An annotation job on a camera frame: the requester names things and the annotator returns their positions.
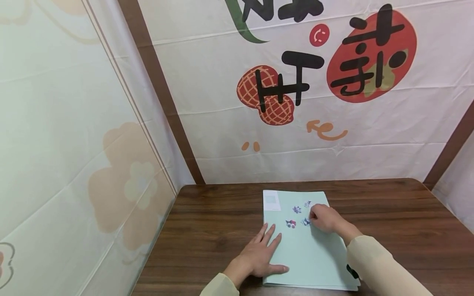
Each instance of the wood grain tabletop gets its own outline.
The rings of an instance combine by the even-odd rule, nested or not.
[[[263,221],[262,190],[324,191],[329,204],[375,237],[433,295],[474,295],[474,235],[413,179],[189,185],[181,189],[133,296],[199,295]],[[241,296],[374,295],[263,287],[250,277]]]

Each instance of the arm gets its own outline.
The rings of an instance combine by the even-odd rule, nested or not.
[[[261,278],[271,274],[285,273],[289,270],[284,265],[270,264],[270,259],[282,240],[282,234],[278,234],[272,243],[268,245],[270,238],[275,232],[275,224],[265,233],[267,227],[268,225],[265,223],[260,232],[245,246],[240,255],[231,261],[226,270],[216,275],[204,288],[201,296],[238,296],[240,285],[249,275]]]
[[[342,237],[349,266],[378,295],[432,296],[378,241],[363,235],[333,208],[314,205],[310,219],[322,231],[336,232]]]

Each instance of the light green folder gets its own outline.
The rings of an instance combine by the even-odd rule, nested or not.
[[[282,233],[270,263],[290,268],[285,274],[264,278],[264,285],[357,291],[360,282],[347,271],[343,240],[309,222],[311,206],[329,206],[324,192],[264,190],[263,196],[264,222],[276,226],[272,239]]]

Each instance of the qr code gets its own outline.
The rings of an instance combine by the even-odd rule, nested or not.
[[[268,204],[276,204],[276,196],[274,196],[274,195],[268,195],[268,196],[265,198],[265,201],[266,201]]]

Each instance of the beige sleeve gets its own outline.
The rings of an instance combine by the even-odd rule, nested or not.
[[[377,295],[432,296],[375,238],[358,236],[347,247],[347,262]]]
[[[239,296],[234,283],[223,273],[219,273],[210,281],[201,296]]]

